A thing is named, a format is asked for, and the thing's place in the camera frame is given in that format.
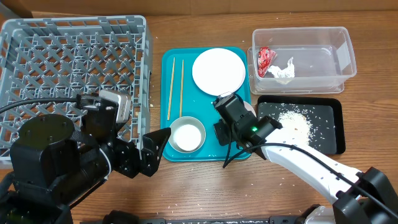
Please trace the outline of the pile of rice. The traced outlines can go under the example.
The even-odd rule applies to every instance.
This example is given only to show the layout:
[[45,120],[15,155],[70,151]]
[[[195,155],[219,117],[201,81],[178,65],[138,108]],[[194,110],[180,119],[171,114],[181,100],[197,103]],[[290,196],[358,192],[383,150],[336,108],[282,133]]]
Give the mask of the pile of rice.
[[286,111],[279,115],[278,122],[291,130],[302,144],[309,145],[312,138],[312,123],[301,113]]

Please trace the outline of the red snack wrapper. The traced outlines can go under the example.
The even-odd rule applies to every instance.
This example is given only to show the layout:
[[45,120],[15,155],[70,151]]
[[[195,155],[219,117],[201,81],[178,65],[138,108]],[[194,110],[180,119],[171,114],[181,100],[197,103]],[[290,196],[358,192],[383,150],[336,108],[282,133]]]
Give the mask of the red snack wrapper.
[[273,60],[276,58],[277,53],[269,47],[261,47],[257,58],[258,75],[264,78],[267,70],[271,66]]

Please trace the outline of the white tissue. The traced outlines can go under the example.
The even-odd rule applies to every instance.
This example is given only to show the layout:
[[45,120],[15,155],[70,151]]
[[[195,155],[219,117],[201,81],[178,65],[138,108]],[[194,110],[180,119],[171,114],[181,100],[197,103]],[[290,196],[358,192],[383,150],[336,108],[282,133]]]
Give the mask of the white tissue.
[[287,62],[287,67],[281,69],[278,66],[271,65],[268,68],[268,72],[270,72],[274,78],[277,79],[277,82],[283,85],[288,84],[295,77],[295,66],[293,64],[293,57],[291,57]]

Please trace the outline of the wooden chopstick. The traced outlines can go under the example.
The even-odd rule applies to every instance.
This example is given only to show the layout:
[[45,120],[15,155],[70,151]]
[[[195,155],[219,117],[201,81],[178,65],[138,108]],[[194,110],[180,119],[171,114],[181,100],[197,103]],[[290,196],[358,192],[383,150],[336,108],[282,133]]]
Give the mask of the wooden chopstick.
[[185,68],[185,62],[184,62],[184,60],[182,60],[181,79],[180,79],[179,118],[182,117],[182,108],[183,108],[184,68]]
[[173,59],[173,64],[172,64],[172,74],[171,74],[171,80],[170,80],[170,91],[169,91],[169,103],[168,103],[167,121],[170,120],[170,114],[171,114],[172,94],[173,94],[173,88],[174,88],[174,73],[175,73],[175,57]]

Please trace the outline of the small white plate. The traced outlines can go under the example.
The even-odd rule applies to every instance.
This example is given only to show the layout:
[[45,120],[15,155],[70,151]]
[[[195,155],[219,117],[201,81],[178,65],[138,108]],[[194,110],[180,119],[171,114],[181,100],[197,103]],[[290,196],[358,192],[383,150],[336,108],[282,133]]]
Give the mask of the small white plate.
[[255,110],[254,110],[254,108],[252,107],[252,105],[250,104],[250,103],[248,103],[248,102],[244,102],[244,107],[248,110],[248,111],[250,111],[255,117],[257,116],[257,114],[256,114],[256,112],[255,112]]

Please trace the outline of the small white cup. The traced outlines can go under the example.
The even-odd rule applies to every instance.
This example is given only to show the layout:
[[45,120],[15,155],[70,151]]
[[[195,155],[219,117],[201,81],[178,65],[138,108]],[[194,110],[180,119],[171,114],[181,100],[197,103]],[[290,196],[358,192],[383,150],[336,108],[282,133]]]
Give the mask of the small white cup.
[[193,152],[201,144],[201,132],[196,126],[185,124],[177,128],[174,141],[179,151]]

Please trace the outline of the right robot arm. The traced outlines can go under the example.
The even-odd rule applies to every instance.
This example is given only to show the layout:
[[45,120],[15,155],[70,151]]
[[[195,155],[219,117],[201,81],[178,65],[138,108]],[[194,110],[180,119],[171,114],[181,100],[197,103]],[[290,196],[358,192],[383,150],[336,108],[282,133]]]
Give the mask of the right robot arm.
[[212,105],[221,116],[215,125],[220,144],[236,142],[242,152],[286,168],[331,204],[313,206],[296,223],[397,223],[397,193],[378,169],[361,172],[331,159],[277,120],[255,117],[234,93],[218,96]]

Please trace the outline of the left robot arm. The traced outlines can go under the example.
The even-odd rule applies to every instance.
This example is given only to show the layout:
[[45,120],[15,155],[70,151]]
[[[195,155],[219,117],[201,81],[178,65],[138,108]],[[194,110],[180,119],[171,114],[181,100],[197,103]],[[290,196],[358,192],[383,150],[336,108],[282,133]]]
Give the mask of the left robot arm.
[[76,129],[60,114],[32,118],[11,146],[12,172],[1,181],[2,223],[71,223],[71,210],[110,173],[152,176],[170,128],[143,136],[142,147],[117,137],[115,110],[89,111]]

